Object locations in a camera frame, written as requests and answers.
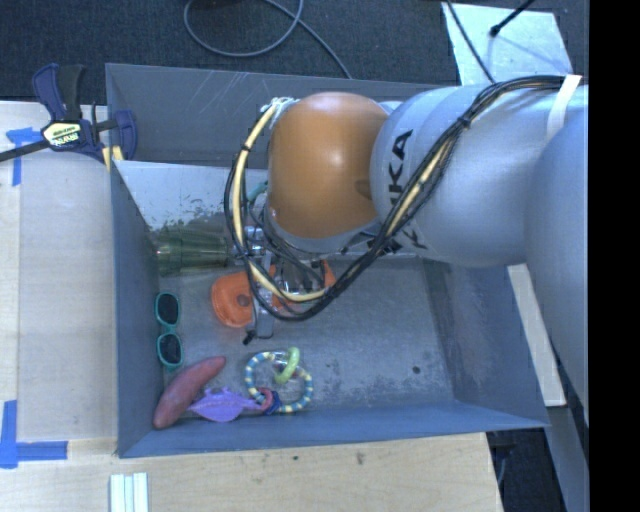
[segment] pink sweet potato toy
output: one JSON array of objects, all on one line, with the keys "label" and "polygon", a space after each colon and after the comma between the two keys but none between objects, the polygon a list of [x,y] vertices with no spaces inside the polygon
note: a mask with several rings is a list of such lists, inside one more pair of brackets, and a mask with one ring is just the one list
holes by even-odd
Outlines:
[{"label": "pink sweet potato toy", "polygon": [[220,373],[226,362],[224,356],[209,357],[182,370],[160,397],[153,413],[154,428],[167,428],[178,421],[202,387]]}]

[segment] black cable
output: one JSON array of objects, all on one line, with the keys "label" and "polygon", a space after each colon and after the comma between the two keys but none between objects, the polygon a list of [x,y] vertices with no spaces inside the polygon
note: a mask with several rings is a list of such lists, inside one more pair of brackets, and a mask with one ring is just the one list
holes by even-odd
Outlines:
[{"label": "black cable", "polygon": [[[264,297],[262,297],[262,295],[260,294],[260,290],[258,289],[258,285],[256,284],[255,280],[253,279],[253,273],[251,271],[252,266],[251,266],[251,261],[250,261],[250,256],[251,256],[251,248],[247,245],[247,240],[245,237],[245,243],[241,243],[240,240],[238,239],[237,235],[236,235],[236,231],[234,229],[233,226],[233,215],[231,213],[231,210],[229,208],[229,199],[231,197],[231,187],[234,181],[234,173],[235,173],[235,168],[236,168],[236,159],[234,159],[234,161],[231,164],[231,172],[229,173],[229,177],[227,179],[227,183],[225,184],[225,189],[224,189],[224,202],[223,202],[223,206],[224,206],[224,216],[225,216],[225,221],[227,224],[227,229],[229,230],[230,234],[231,234],[231,240],[233,241],[234,246],[236,247],[236,249],[238,250],[238,256],[242,259],[242,262],[244,264],[244,269],[245,272],[247,273],[247,278],[249,280],[249,286],[251,288],[251,293],[252,295],[255,297],[255,299],[260,303],[260,305],[269,312],[269,314],[271,314],[272,316],[274,316],[275,318],[279,318],[281,320],[293,320],[296,319],[296,317],[294,316],[296,314],[295,311],[292,311],[288,305],[284,302],[281,301],[282,306],[288,310],[290,313],[292,313],[292,316],[286,316],[286,315],[282,315],[278,310],[275,310],[273,308],[273,306],[271,304],[269,304]],[[277,284],[275,282],[273,282],[271,276],[269,275],[269,272],[265,271],[264,268],[262,268],[262,266],[260,264],[254,264],[254,267],[258,272],[260,272],[262,274],[262,276],[265,279],[268,279],[276,288],[278,287]],[[248,335],[248,337],[245,339],[246,343],[248,344],[251,341],[251,338],[253,336],[252,335]]]},{"label": "black cable", "polygon": [[219,48],[215,48],[211,45],[208,45],[207,43],[205,43],[202,39],[200,39],[195,32],[193,31],[193,29],[191,28],[191,24],[189,23],[189,12],[191,10],[191,5],[193,4],[195,0],[189,0],[187,2],[187,4],[184,7],[184,12],[183,12],[183,21],[184,21],[184,26],[187,30],[187,32],[189,33],[189,35],[193,38],[193,40],[198,43],[200,46],[202,46],[203,48],[205,48],[206,50],[215,53],[217,55],[222,55],[224,57],[238,57],[238,58],[248,58],[248,57],[258,57],[260,55],[264,55],[267,52],[270,52],[271,50],[273,50],[274,48],[280,46],[282,43],[284,43],[289,36],[291,35],[291,33],[293,32],[293,30],[296,28],[297,25],[300,25],[302,28],[304,28],[309,34],[311,34],[311,36],[318,41],[318,43],[320,43],[322,45],[322,47],[325,49],[325,51],[331,56],[331,58],[336,62],[336,64],[338,64],[338,66],[340,66],[340,69],[342,70],[342,72],[344,73],[344,75],[349,78],[352,79],[353,77],[351,76],[351,73],[349,73],[349,71],[347,70],[346,66],[342,63],[342,61],[340,60],[340,58],[336,55],[336,53],[331,49],[331,47],[324,41],[324,39],[322,39],[309,25],[307,25],[302,19],[302,9],[304,7],[304,0],[299,0],[298,3],[298,10],[297,12],[294,14],[291,11],[289,11],[288,9],[282,7],[280,4],[277,4],[276,2],[274,2],[273,0],[262,0],[263,2],[269,4],[270,6],[274,7],[275,9],[280,10],[281,12],[283,12],[284,14],[286,14],[287,16],[289,16],[290,18],[293,19],[293,22],[291,23],[291,25],[289,26],[289,28],[287,29],[287,31],[284,33],[284,35],[282,37],[280,37],[275,43],[270,44],[269,46],[267,46],[266,48],[262,48],[261,50],[256,50],[253,52],[241,52],[241,53],[236,53],[236,52],[228,52],[225,50],[221,50]]},{"label": "black cable", "polygon": [[527,7],[529,7],[533,2],[535,2],[535,0],[527,0],[524,4],[522,4],[515,11],[513,11],[511,14],[509,14],[509,16],[507,16],[505,19],[503,19],[500,23],[498,23],[498,24],[494,25],[493,27],[491,27],[491,30],[489,30],[489,35],[491,37],[497,36],[498,33],[505,27],[505,25],[507,23],[509,23],[516,16],[518,16],[522,11],[524,11]]},{"label": "black cable", "polygon": [[[445,134],[443,134],[443,136],[441,137],[441,139],[445,139],[447,140],[451,135],[448,132],[452,132],[452,129],[450,128],[449,130],[447,130],[447,132],[445,132]],[[427,155],[427,157],[425,157],[425,160],[428,161],[429,159],[429,155],[434,153],[434,149],[432,149],[432,151],[429,152],[429,154]],[[419,174],[420,174],[420,169],[422,167],[419,167],[418,170],[413,174],[413,178],[415,178],[416,182],[417,179],[419,178]],[[233,180],[233,176],[230,175],[229,180],[228,180],[228,187],[225,190],[225,213],[228,212],[228,191],[230,191],[230,182]],[[406,194],[408,193],[408,191],[413,188],[411,184],[407,184],[407,186],[404,189],[404,198],[406,198]],[[396,207],[398,207],[398,205],[402,204],[402,199],[399,199],[399,201],[396,203]],[[275,316],[276,318],[280,318],[282,320],[304,320],[307,318],[310,318],[311,316],[314,316],[315,314],[319,313],[320,311],[322,311],[325,307],[327,307],[333,300],[335,300],[335,298],[337,298],[344,290],[346,290],[349,285],[355,281],[355,279],[366,269],[368,268],[374,261],[375,259],[381,254],[384,246],[386,246],[387,242],[389,241],[389,239],[393,236],[393,233],[391,235],[387,235],[386,233],[389,231],[391,222],[393,222],[396,213],[397,213],[398,208],[394,208],[392,209],[392,211],[388,214],[385,223],[383,224],[382,229],[380,230],[378,236],[374,239],[374,243],[371,245],[369,251],[367,251],[364,255],[362,255],[361,257],[359,257],[354,263],[352,263],[352,265],[349,266],[349,268],[340,276],[340,278],[336,281],[336,283],[331,287],[330,289],[330,294],[325,295],[324,297],[322,297],[321,299],[317,300],[315,302],[315,304],[313,304],[309,309],[307,309],[306,311],[294,315],[292,317],[289,317],[287,315],[282,315],[280,312],[278,311],[274,311],[273,308],[271,307],[271,305],[266,304],[266,301],[261,300],[261,298],[259,297],[259,291],[257,289],[257,285],[255,282],[253,282],[250,270],[249,270],[249,280],[251,283],[251,287],[252,287],[252,291],[254,294],[258,294],[258,301],[260,302],[260,304],[265,307],[265,309],[267,311],[269,311],[273,316]],[[232,223],[232,218],[229,216],[227,218],[227,222],[229,224]],[[402,222],[402,225],[404,225],[405,222],[408,222],[408,219],[405,219],[404,222]],[[247,266],[247,268],[249,268],[249,260],[248,258],[245,261],[245,264]],[[264,272],[264,269],[260,269],[261,274],[263,274],[263,276],[266,278],[266,273]]]},{"label": "black cable", "polygon": [[256,217],[254,211],[255,199],[253,201],[248,201],[248,215],[251,217],[253,221],[254,228],[260,228],[262,232],[262,238],[258,239],[255,237],[247,236],[248,240],[253,241],[254,244],[262,245],[267,251],[272,252],[276,256],[282,258],[284,261],[287,261],[291,265],[295,266],[298,270],[302,272],[306,279],[315,280],[320,286],[324,286],[324,278],[320,276],[316,271],[310,268],[308,265],[305,265],[301,262],[289,249],[285,240],[282,240],[282,244],[278,244],[271,236],[269,236],[268,231],[265,229],[264,222],[264,208],[260,210],[260,216]]},{"label": "black cable", "polygon": [[462,34],[462,37],[464,37],[464,40],[466,41],[467,46],[471,50],[471,53],[473,54],[475,59],[478,61],[478,64],[482,68],[482,71],[484,72],[486,77],[489,79],[489,82],[491,82],[492,84],[495,84],[496,83],[495,79],[493,78],[493,76],[491,76],[491,73],[487,69],[487,66],[484,65],[484,62],[482,62],[480,55],[478,55],[478,52],[475,46],[473,46],[473,44],[471,43],[471,39],[469,39],[469,36],[467,35],[466,30],[462,26],[462,23],[460,22],[460,19],[458,18],[456,11],[453,9],[453,5],[451,5],[451,0],[446,0],[446,2],[447,2],[447,6],[449,7],[449,11],[451,12],[451,15],[453,16],[453,19],[456,22],[456,25],[458,25],[458,28],[460,29],[460,33]]},{"label": "black cable", "polygon": [[417,167],[417,170],[410,176],[403,192],[397,198],[397,201],[394,204],[394,207],[388,213],[385,222],[382,225],[381,232],[386,232],[390,226],[392,220],[395,218],[398,213],[401,205],[406,200],[409,192],[416,186],[417,182],[420,179],[420,170],[425,169],[426,166],[435,158],[435,155],[438,153],[440,148],[443,147],[444,144],[451,144],[449,150],[442,157],[442,161],[436,165],[434,172],[432,173],[431,183],[429,183],[428,187],[424,187],[423,197],[420,200],[416,200],[414,202],[413,212],[405,215],[404,219],[396,226],[393,233],[389,235],[389,238],[392,238],[395,233],[400,231],[417,213],[419,208],[426,202],[429,198],[437,182],[442,177],[444,169],[446,168],[446,162],[453,151],[453,147],[455,146],[455,142],[457,138],[460,136],[463,130],[468,127],[468,123],[477,118],[482,112],[487,110],[498,98],[502,95],[511,92],[513,90],[523,89],[523,88],[532,88],[536,90],[544,90],[544,89],[559,89],[564,81],[564,77],[556,76],[556,75],[541,75],[541,76],[533,76],[533,77],[524,77],[524,78],[516,78],[513,80],[508,80],[506,82],[499,82],[497,84],[492,84],[486,87],[484,90],[476,96],[476,99],[472,102],[471,106],[465,111],[465,113],[460,116],[452,125],[449,126],[447,130],[443,132],[443,134],[437,139],[437,141],[433,144],[429,152],[425,155],[423,160]]}]

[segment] gray bin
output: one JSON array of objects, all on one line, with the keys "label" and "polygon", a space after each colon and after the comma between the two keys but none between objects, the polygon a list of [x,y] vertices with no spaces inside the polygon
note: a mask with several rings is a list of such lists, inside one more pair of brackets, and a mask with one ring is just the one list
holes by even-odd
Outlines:
[{"label": "gray bin", "polygon": [[[211,190],[202,180],[210,175],[209,188],[224,181],[229,155],[239,148],[257,108],[271,97],[357,88],[378,100],[402,101],[429,86],[122,65],[108,66],[107,75],[109,106],[131,108],[138,119],[137,158],[174,164],[123,162],[112,170],[120,457],[547,425],[504,267],[464,269],[408,254],[385,256],[317,317],[277,322],[271,339],[247,346],[242,344],[244,331],[221,325],[209,302],[215,279],[239,267],[169,277],[158,273],[150,243],[153,231],[185,214],[180,198],[187,196],[211,205],[199,211],[200,218],[220,220],[219,205],[204,197]],[[215,112],[208,110],[221,95],[224,100]],[[193,110],[187,120],[182,117],[185,109]],[[226,123],[223,110],[233,113]],[[169,125],[170,142],[165,133]],[[266,142],[261,142],[262,151]],[[264,168],[263,157],[258,148],[250,164]],[[144,190],[136,188],[141,183]],[[158,212],[152,218],[152,208],[144,202],[156,193],[162,204],[173,204],[164,220]],[[339,273],[348,259],[336,256],[330,263]],[[187,364],[211,355],[227,357],[211,387],[246,393],[242,371],[251,355],[296,345],[314,377],[310,406],[293,415],[247,416],[230,423],[185,417],[168,429],[154,430],[153,412],[171,379],[155,353],[159,326],[153,301],[161,289],[181,298],[179,333]]]}]

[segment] purple toy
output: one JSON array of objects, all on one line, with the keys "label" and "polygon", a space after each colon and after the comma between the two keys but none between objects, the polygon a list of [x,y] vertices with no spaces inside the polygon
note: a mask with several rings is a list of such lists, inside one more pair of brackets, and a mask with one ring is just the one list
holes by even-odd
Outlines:
[{"label": "purple toy", "polygon": [[240,416],[243,409],[260,411],[262,408],[255,400],[233,393],[228,388],[222,388],[222,391],[217,393],[205,389],[204,397],[192,403],[187,410],[211,421],[227,422]]}]

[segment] sunglasses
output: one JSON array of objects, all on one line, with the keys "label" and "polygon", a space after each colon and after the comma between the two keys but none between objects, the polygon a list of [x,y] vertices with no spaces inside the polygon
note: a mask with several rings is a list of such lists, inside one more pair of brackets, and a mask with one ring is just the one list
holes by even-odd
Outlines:
[{"label": "sunglasses", "polygon": [[180,320],[180,301],[173,293],[160,292],[155,301],[156,319],[165,332],[156,340],[158,359],[168,369],[175,370],[183,362],[182,341],[176,334]]}]

